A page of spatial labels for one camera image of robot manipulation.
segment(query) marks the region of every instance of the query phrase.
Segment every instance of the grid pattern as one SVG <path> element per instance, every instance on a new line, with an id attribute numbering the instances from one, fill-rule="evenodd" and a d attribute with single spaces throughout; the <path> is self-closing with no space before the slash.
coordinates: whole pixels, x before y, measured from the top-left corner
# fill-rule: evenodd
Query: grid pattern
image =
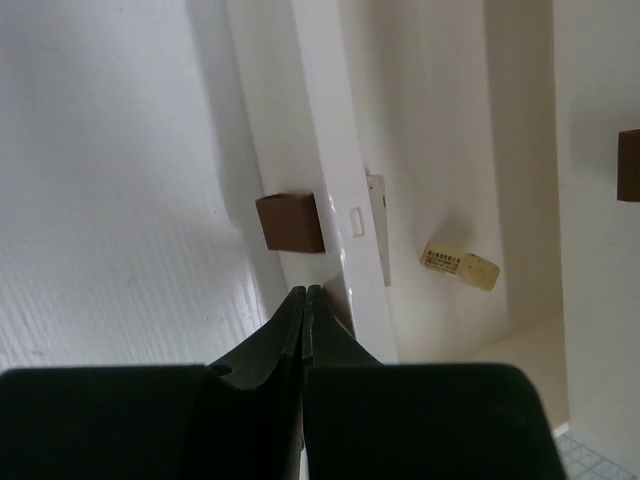
<path id="1" fill-rule="evenodd" d="M 621 466 L 577 441 L 571 431 L 558 437 L 556 445 L 571 480 L 638 480 Z"/>

